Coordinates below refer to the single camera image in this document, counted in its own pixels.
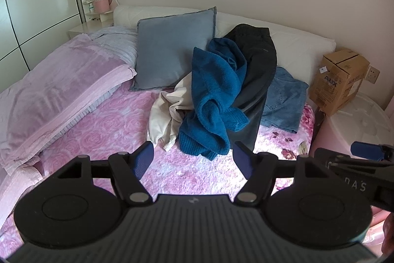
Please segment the person's right hand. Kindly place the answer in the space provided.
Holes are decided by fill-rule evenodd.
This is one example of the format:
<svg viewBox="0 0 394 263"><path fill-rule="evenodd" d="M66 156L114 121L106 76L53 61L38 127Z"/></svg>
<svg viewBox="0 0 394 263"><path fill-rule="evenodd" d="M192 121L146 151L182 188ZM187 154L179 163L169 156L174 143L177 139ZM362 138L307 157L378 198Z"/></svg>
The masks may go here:
<svg viewBox="0 0 394 263"><path fill-rule="evenodd" d="M383 255L389 256L394 250L394 214L390 213L383 224L384 240L381 251Z"/></svg>

